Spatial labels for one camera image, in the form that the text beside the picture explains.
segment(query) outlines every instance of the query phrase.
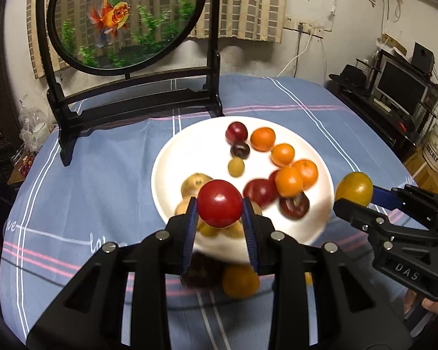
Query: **white plate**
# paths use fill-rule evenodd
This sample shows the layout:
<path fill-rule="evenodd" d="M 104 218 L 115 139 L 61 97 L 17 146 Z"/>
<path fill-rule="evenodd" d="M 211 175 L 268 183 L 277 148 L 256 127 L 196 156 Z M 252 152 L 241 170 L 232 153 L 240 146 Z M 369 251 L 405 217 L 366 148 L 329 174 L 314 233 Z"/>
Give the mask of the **white plate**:
<path fill-rule="evenodd" d="M 292 236 L 301 244 L 311 244 L 325 228 L 334 202 L 333 181 L 325 162 L 303 138 L 270 121 L 252 117 L 219 117 L 200 121 L 188 126 L 171 138 L 157 156 L 151 175 L 151 190 L 154 203 L 165 223 L 173 216 L 182 200 L 180 186 L 194 173 L 204 173 L 213 179 L 231 182 L 242 192 L 246 183 L 256 178 L 268 178 L 277 167 L 270 153 L 260 153 L 251 146 L 250 157 L 245 160 L 245 173 L 233 178 L 227 171 L 231 159 L 230 145 L 225 139 L 225 130 L 234 121 L 242 122 L 248 129 L 248 137 L 260 127 L 270 127 L 276 132 L 276 144 L 289 143 L 295 148 L 295 160 L 311 159 L 318 167 L 316 184 L 306 191 L 310 201 L 307 215 L 298 221 L 286 219 L 279 212 L 277 203 L 263 211 L 276 230 Z M 195 250 L 228 262 L 248 263 L 248 252 L 243 238 L 235 239 L 222 234 L 205 237 L 196 234 Z"/>

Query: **round glass panel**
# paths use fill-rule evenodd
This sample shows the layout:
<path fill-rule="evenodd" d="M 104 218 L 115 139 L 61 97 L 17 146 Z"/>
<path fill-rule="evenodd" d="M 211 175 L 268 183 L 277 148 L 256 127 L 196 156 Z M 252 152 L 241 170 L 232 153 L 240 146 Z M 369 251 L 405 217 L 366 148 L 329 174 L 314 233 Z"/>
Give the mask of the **round glass panel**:
<path fill-rule="evenodd" d="M 185 29 L 196 0 L 56 0 L 61 50 L 96 69 L 123 69 L 162 52 Z"/>

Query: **person's hand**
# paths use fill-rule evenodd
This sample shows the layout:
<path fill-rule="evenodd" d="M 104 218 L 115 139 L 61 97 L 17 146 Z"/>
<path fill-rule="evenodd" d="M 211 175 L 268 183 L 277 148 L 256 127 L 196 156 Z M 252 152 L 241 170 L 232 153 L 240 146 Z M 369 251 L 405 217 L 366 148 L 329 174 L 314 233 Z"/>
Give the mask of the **person's hand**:
<path fill-rule="evenodd" d="M 407 290 L 403 302 L 404 302 L 404 314 L 409 312 L 412 308 L 412 304 L 415 302 L 417 298 L 417 293 L 412 291 L 411 289 Z M 438 314 L 438 302 L 431 301 L 427 298 L 423 298 L 422 307 L 430 312 Z"/>

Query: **plastic bag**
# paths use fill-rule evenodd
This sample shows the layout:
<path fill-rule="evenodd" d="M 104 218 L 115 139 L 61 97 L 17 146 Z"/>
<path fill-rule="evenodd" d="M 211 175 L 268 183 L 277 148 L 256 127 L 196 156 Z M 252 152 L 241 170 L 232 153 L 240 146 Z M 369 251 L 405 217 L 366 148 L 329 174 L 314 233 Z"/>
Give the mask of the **plastic bag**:
<path fill-rule="evenodd" d="M 19 120 L 24 145 L 31 152 L 39 151 L 50 134 L 47 116 L 39 108 L 21 108 Z"/>

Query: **cardboard box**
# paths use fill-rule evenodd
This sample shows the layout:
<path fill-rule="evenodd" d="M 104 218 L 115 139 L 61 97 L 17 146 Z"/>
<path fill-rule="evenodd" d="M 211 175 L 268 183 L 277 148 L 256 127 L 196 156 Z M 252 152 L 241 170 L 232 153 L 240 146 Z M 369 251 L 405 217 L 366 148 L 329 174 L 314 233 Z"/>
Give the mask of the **cardboard box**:
<path fill-rule="evenodd" d="M 434 171 L 426 163 L 422 155 L 422 149 L 407 159 L 404 166 L 412 176 L 414 176 L 419 168 L 422 167 L 414 177 L 415 182 L 420 188 L 438 194 L 438 171 Z"/>
<path fill-rule="evenodd" d="M 407 56 L 407 49 L 389 34 L 384 33 L 381 36 L 381 43 L 384 43 L 392 48 L 397 48 L 402 54 L 404 54 L 404 56 Z"/>

